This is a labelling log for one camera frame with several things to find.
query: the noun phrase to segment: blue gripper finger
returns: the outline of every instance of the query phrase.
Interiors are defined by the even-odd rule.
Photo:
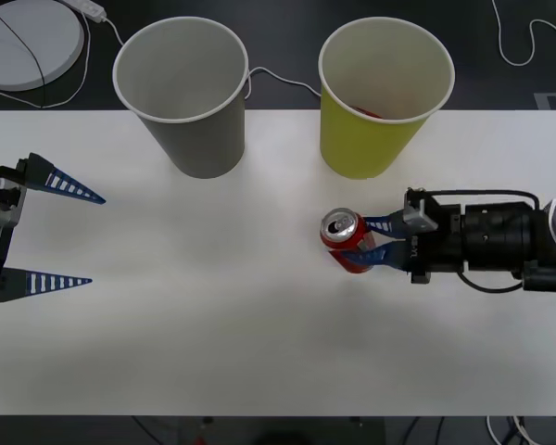
[[[88,285],[92,282],[90,278],[78,276],[5,268],[0,273],[0,303]]]
[[[341,253],[347,260],[363,266],[385,265],[403,271],[407,263],[406,243],[404,241],[392,241],[366,252],[348,250]]]
[[[371,231],[389,236],[390,238],[403,239],[408,236],[401,211],[396,211],[387,216],[363,216],[364,225]]]
[[[105,200],[86,185],[76,181],[62,170],[54,168],[43,186],[37,187],[45,192],[65,197],[75,197],[95,204],[105,204]]]

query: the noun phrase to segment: soda can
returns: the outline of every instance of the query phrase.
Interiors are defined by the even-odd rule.
[[[352,262],[342,255],[342,250],[366,252],[375,248],[373,234],[367,230],[362,217],[350,209],[333,209],[322,219],[322,242],[330,254],[350,273],[363,273],[372,269]]]

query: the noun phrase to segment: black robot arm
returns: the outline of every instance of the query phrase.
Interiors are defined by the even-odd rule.
[[[531,199],[533,207],[518,201],[468,205],[462,211],[460,204],[443,205],[436,200],[451,195],[516,195]],[[550,232],[549,215],[534,195],[513,190],[409,189],[402,217],[398,211],[378,219],[384,218],[395,224],[397,237],[405,234],[405,253],[396,256],[395,264],[380,263],[410,273],[412,283],[427,284],[431,273],[451,272],[468,286],[488,293],[521,287],[556,292],[556,242]],[[368,228],[374,230],[370,226],[373,218],[365,219]],[[371,251],[347,252],[346,257],[360,264],[375,263],[371,262]],[[500,289],[481,287],[463,274],[466,264],[473,271],[509,272],[520,283]]]

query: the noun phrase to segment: white round device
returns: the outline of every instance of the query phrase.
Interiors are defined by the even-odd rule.
[[[53,0],[17,0],[0,6],[0,17],[37,57],[45,83],[64,74],[82,52],[84,31],[74,13]],[[42,86],[29,50],[0,21],[0,90]]]

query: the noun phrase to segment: white table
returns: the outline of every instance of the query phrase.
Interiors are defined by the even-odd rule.
[[[130,112],[0,112],[0,165],[33,151],[107,199],[28,194],[7,265],[95,281],[0,304],[0,414],[556,414],[556,294],[350,275],[318,236],[407,186],[547,202],[556,111],[439,112],[368,181],[323,163],[318,111],[246,128],[241,163],[196,180]]]

